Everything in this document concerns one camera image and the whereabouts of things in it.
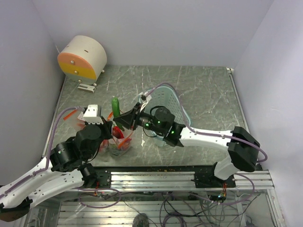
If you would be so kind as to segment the light blue plastic basket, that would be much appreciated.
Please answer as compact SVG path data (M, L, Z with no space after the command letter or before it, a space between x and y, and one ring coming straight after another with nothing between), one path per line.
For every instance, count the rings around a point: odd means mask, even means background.
M154 115L156 112L156 108L151 110L155 106L164 106L166 107L174 116L175 122L180 124L188 123L191 126L192 121L185 111L184 107L181 110L180 103L177 97L176 92L167 85L162 85L156 88L151 94L151 100L146 105L144 112Z

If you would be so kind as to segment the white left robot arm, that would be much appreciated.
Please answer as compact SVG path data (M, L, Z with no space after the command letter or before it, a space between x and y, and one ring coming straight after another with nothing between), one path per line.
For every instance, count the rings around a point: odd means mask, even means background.
M101 143L112 138L112 121L88 124L59 143L26 174L0 188L0 219L11 222L31 208L69 189L91 188L98 175L89 163Z

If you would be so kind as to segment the clear zip bag orange zipper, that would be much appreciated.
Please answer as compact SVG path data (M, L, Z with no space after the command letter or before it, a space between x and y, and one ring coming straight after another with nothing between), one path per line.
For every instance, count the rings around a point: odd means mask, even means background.
M104 140L112 138L112 121L101 118L101 123L87 123L80 110L73 110L63 118L64 122L76 130L75 136L67 139L83 159L92 159Z

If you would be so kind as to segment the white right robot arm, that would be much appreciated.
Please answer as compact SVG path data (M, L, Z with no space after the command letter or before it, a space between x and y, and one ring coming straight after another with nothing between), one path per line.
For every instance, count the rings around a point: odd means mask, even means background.
M113 118L114 122L128 130L141 126L163 138L172 147L206 147L228 152L228 156L215 163L209 175L209 183L221 186L238 171L254 172L258 160L259 144L242 127L231 131L209 131L191 128L175 121L175 116L164 106L145 113L137 103L132 110Z

